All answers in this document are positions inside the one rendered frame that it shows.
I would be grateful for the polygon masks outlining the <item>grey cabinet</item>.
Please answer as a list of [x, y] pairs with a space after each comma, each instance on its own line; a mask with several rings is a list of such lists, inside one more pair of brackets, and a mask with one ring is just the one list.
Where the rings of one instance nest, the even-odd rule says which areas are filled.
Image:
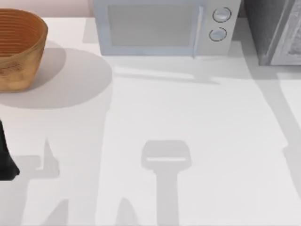
[[301, 65], [301, 0], [244, 0], [260, 65]]

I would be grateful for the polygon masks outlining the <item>microwave oven door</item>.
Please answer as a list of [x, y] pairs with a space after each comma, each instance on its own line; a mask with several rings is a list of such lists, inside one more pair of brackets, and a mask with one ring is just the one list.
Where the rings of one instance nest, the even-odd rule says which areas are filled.
[[93, 0], [103, 56], [197, 55], [203, 0]]

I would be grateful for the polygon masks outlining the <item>brown woven basket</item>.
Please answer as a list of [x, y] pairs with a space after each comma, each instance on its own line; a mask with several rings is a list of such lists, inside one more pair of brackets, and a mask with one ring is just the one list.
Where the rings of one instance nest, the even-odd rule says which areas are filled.
[[0, 8], [0, 92], [30, 87], [44, 53], [45, 21], [34, 13]]

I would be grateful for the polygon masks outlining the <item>round microwave knob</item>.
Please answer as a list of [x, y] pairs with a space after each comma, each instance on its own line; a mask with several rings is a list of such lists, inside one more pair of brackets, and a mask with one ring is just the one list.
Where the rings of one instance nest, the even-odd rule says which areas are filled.
[[219, 27], [217, 29], [213, 29], [209, 33], [210, 40], [212, 40], [214, 42], [222, 41], [226, 37], [227, 37], [227, 31], [222, 27]]
[[213, 12], [213, 19], [218, 23], [224, 23], [231, 18], [231, 10], [229, 8], [217, 8]]

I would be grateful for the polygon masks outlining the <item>pale microwave oven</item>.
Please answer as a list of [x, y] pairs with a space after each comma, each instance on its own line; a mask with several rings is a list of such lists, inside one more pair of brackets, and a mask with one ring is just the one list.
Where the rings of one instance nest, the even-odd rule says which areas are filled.
[[[241, 0], [203, 0], [204, 11], [202, 21], [200, 23], [200, 30], [198, 35], [197, 55], [202, 56], [223, 56], [228, 54], [232, 37], [239, 13]], [[231, 18], [224, 22], [218, 23], [213, 19], [213, 12], [217, 8], [229, 8], [231, 10]], [[219, 42], [210, 40], [209, 33], [213, 29], [219, 27], [227, 31], [227, 37]]]

